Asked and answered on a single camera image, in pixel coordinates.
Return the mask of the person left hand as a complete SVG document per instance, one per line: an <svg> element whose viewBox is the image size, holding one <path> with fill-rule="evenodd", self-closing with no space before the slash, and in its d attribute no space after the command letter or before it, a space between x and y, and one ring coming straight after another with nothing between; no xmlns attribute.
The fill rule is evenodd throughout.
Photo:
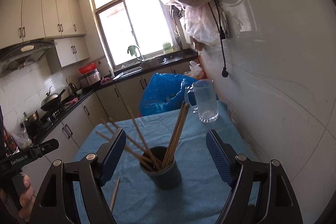
<svg viewBox="0 0 336 224"><path fill-rule="evenodd" d="M22 208L20 211L18 211L18 216L26 223L29 223L31 212L35 202L34 189L31 186L31 180L29 176L23 174L22 177L22 184L24 185L25 190L19 198L19 202ZM3 189L1 189L1 201L3 202L6 209L6 218L8 218L9 221L15 221L17 223L17 218L15 217L17 214L15 213L15 211L13 211L13 207L8 203L7 193Z"/></svg>

